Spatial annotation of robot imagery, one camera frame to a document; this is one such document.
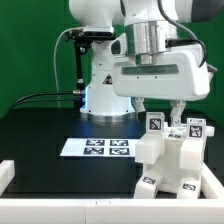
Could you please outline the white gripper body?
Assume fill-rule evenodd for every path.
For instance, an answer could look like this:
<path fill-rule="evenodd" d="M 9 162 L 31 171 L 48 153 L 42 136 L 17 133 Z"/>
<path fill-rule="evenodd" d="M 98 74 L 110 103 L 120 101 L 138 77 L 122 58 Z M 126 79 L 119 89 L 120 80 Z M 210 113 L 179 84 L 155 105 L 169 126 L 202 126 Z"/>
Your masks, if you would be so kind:
<path fill-rule="evenodd" d="M 207 97 L 210 74 L 199 44 L 173 47 L 155 64 L 137 65 L 133 57 L 114 60 L 112 84 L 118 96 L 195 101 Z"/>

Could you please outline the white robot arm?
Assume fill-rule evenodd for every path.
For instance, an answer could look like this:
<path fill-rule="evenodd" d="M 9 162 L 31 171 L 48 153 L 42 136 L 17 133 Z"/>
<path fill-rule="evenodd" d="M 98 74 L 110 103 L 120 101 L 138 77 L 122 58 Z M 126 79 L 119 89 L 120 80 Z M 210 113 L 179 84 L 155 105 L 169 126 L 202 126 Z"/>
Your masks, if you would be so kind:
<path fill-rule="evenodd" d="M 224 0 L 69 0 L 69 9 L 81 23 L 70 32 L 76 56 L 93 53 L 84 117 L 118 120 L 161 99 L 178 126 L 185 103 L 207 97 L 215 68 L 185 25 L 213 19 Z"/>

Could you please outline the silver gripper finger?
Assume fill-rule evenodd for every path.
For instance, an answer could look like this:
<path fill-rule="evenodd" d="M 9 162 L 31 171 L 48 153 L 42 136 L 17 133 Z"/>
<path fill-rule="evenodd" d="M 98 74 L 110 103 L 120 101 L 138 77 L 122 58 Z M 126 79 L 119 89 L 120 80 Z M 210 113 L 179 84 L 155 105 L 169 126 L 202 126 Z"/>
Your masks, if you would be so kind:
<path fill-rule="evenodd" d="M 174 127 L 179 127 L 181 125 L 181 115 L 186 106 L 186 102 L 184 100 L 172 100 L 170 105 L 172 107 L 170 113 L 171 125 Z"/>
<path fill-rule="evenodd" d="M 141 113 L 145 111 L 144 99 L 142 97 L 133 97 L 132 106 L 136 113 Z"/>

